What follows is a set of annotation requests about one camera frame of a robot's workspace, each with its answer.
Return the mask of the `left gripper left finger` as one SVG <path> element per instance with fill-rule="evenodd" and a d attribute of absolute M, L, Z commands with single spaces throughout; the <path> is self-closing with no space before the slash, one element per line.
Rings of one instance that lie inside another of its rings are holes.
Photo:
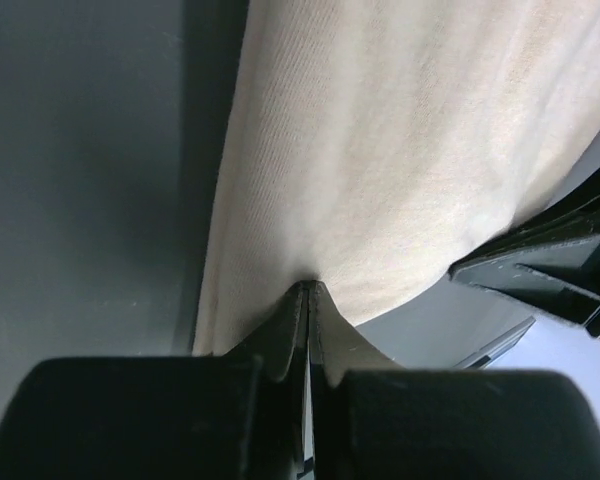
<path fill-rule="evenodd" d="M 309 287 L 221 356 L 43 361 L 0 421 L 0 479 L 294 479 Z"/>

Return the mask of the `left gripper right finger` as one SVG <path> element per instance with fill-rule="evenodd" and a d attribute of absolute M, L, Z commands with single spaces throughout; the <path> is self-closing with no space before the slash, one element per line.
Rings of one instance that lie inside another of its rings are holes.
<path fill-rule="evenodd" d="M 308 286 L 319 479 L 600 479 L 600 430 L 549 371 L 409 370 Z"/>

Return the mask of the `beige t shirt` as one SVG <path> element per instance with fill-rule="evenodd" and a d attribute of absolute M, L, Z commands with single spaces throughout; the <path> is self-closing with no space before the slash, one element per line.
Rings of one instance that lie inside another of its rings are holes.
<path fill-rule="evenodd" d="M 295 282 L 360 325 L 544 207 L 600 131 L 600 1 L 253 1 L 193 351 Z"/>

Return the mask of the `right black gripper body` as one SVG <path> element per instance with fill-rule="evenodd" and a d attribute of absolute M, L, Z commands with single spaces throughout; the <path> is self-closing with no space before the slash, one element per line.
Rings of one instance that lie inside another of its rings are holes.
<path fill-rule="evenodd" d="M 448 270 L 600 339 L 600 168 L 550 208 Z"/>

